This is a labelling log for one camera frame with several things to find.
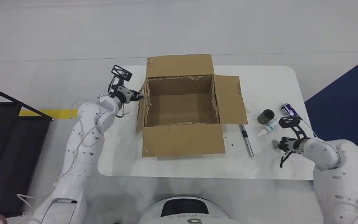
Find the soda can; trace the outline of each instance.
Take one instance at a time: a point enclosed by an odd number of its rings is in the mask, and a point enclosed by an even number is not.
[[[281,106],[281,111],[285,116],[299,116],[290,104],[284,103]]]

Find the white table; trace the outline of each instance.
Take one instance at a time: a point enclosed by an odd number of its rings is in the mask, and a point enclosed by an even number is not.
[[[145,66],[127,66],[133,73],[127,87],[138,89],[145,77]],[[261,125],[257,116],[271,109],[282,116],[280,105],[290,103],[309,123],[295,72],[286,66],[214,66],[215,74],[240,76],[242,95],[247,109],[245,125],[253,153],[250,158],[238,125],[223,125],[225,154],[177,156],[170,159],[142,158],[143,134],[135,134],[138,104],[126,105],[130,113],[116,119],[105,132],[105,145],[98,161],[98,170],[107,176],[150,176],[171,178],[235,178],[235,179],[300,179],[312,180],[314,163],[293,154],[279,167],[281,151],[272,149],[272,140],[295,137],[291,129],[278,127],[270,134],[257,137]],[[300,126],[310,137],[312,131]]]

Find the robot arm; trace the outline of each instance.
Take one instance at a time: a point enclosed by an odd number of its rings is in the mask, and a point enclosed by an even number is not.
[[[276,144],[286,153],[281,163],[292,153],[313,161],[314,191],[324,223],[358,223],[357,145],[347,140],[325,142],[308,138],[298,124],[299,118],[280,120],[283,128],[291,128],[297,136],[297,139],[283,137]]]
[[[114,66],[108,94],[78,109],[79,122],[69,137],[61,175],[54,190],[36,209],[30,223],[82,223],[87,210],[86,189],[105,142],[103,133],[113,124],[123,104],[143,94],[124,86],[132,74]]]

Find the cardboard box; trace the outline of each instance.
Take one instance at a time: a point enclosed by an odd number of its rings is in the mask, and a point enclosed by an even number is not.
[[[247,124],[239,77],[215,75],[210,54],[148,58],[143,88],[143,157],[225,153],[221,124]]]

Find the white bottle cap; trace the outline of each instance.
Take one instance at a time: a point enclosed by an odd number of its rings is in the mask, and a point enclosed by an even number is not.
[[[266,129],[262,129],[259,134],[257,136],[261,137],[261,136],[265,136],[267,135],[269,132]]]

